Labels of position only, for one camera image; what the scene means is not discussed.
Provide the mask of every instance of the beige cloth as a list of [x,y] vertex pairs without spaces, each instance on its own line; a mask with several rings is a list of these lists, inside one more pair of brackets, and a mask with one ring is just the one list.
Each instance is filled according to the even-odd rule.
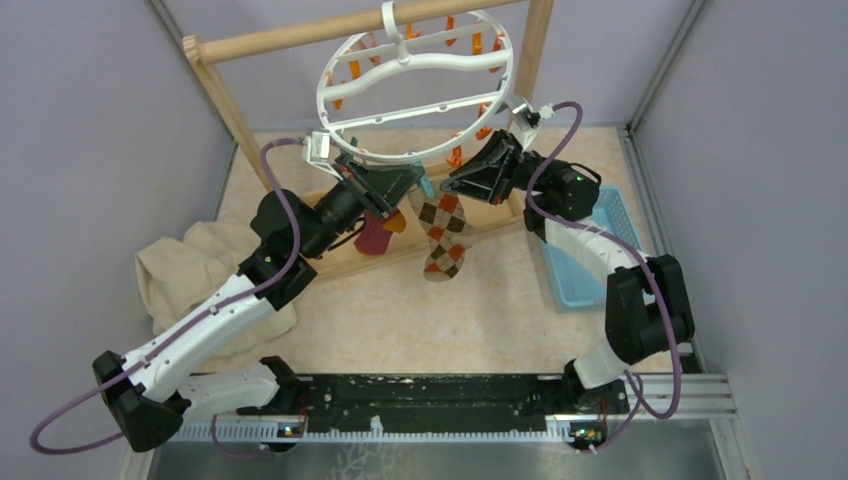
[[[153,333],[159,335],[206,301],[238,270],[238,264],[259,246],[246,225],[198,222],[182,241],[163,237],[136,253],[135,273]],[[232,356],[286,333],[297,323],[294,305],[287,305],[243,332],[218,356]]]

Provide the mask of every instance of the beige floor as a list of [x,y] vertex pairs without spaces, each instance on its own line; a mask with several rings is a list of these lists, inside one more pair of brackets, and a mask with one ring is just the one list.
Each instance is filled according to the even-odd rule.
[[[547,129],[534,149],[550,152],[564,129]],[[359,135],[361,145],[400,151],[432,145],[446,130],[398,130]],[[260,145],[280,136],[257,134]],[[476,146],[466,146],[466,155]],[[298,148],[272,150],[270,160],[285,188],[307,193],[333,183],[299,160]],[[623,193],[637,228],[645,229],[614,128],[583,128],[561,159],[578,161]],[[220,219],[247,222],[264,195],[239,153]],[[603,335],[603,312],[559,314],[538,242],[520,226],[476,243],[453,280],[422,276],[424,258],[308,288],[296,301],[299,320],[287,334],[251,351],[212,359],[204,370],[228,370],[279,355],[301,373],[510,373],[560,372]],[[667,371],[667,355],[636,370]]]

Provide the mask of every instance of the blue plastic tray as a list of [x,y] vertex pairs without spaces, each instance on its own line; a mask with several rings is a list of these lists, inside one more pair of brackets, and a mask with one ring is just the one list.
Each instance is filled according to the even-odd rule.
[[[633,220],[615,187],[601,187],[592,220],[610,233],[641,249]],[[606,285],[601,285],[571,255],[542,242],[542,255],[548,269],[554,303],[560,313],[590,310],[606,303]]]

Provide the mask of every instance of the lavender wall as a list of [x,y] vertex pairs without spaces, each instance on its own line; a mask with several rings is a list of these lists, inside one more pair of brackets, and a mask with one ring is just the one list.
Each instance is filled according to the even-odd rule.
[[[207,40],[292,25],[328,15],[377,8],[381,0],[163,0],[186,34]],[[537,103],[574,99],[583,103],[589,123],[629,121],[691,0],[561,0],[556,2],[547,48],[536,89]],[[520,47],[527,5],[488,10]],[[444,20],[426,25],[427,32],[444,28]],[[318,76],[340,40],[298,47],[222,64],[221,74],[245,111],[251,126],[261,130],[316,125],[315,87]],[[434,98],[455,98],[475,90],[476,77],[446,81],[434,73],[410,75],[403,82],[381,86],[377,111],[403,108]],[[351,108],[342,110],[342,114]],[[421,119],[419,126],[462,124],[468,115],[444,114]],[[563,117],[554,119],[570,123]]]
[[[132,255],[210,217],[228,137],[141,0],[0,2],[0,44],[0,478],[113,478],[123,441],[29,432],[149,338]],[[116,430],[99,399],[70,417],[44,441]]]
[[845,478],[848,4],[715,2],[639,133],[762,478]]

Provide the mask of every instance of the argyle sock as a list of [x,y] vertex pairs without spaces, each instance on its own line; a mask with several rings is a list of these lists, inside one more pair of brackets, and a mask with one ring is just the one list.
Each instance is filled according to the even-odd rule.
[[465,252],[471,248],[474,237],[474,227],[465,221],[459,197],[436,188],[433,198],[414,190],[409,201],[430,242],[424,278],[431,282],[450,280],[462,268]]

